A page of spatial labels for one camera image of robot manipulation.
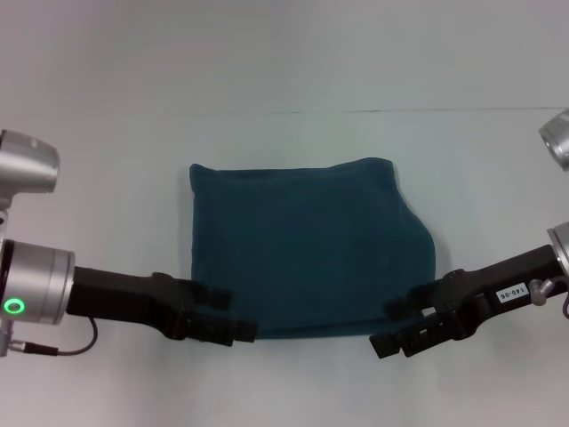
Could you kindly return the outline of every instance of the green led ring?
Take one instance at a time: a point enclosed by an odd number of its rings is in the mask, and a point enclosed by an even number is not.
[[[20,314],[26,309],[26,304],[20,298],[10,298],[4,303],[4,310],[9,314]]]

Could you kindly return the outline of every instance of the cloth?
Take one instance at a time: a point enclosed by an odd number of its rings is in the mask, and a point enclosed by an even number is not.
[[[260,338],[387,332],[385,302],[435,276],[428,230],[401,198],[393,164],[189,170],[192,278],[232,292]]]

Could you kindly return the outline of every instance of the label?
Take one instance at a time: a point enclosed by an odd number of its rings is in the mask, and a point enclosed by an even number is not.
[[[507,287],[506,289],[502,289],[496,293],[496,296],[500,300],[500,302],[508,302],[511,300],[515,300],[520,296],[528,295],[529,292],[527,291],[527,287],[525,287],[525,283],[519,283],[517,285],[513,285]]]

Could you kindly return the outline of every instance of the white wall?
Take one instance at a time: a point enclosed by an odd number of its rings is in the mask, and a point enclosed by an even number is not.
[[[55,194],[17,197],[9,236],[82,266],[188,277],[190,164],[377,156],[435,236],[439,276],[547,244],[569,219],[569,177],[537,129],[569,105],[568,12],[561,0],[2,0],[1,125],[62,158]],[[226,349],[101,321],[81,357],[0,360],[2,423],[565,425],[562,300],[382,361],[365,336]],[[17,325],[66,349],[90,332],[83,318]]]

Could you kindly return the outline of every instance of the teal towel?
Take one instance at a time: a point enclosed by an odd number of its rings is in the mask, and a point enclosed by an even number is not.
[[[383,305],[435,276],[433,239],[399,195],[393,164],[189,170],[192,278],[233,294],[260,338],[387,332]]]

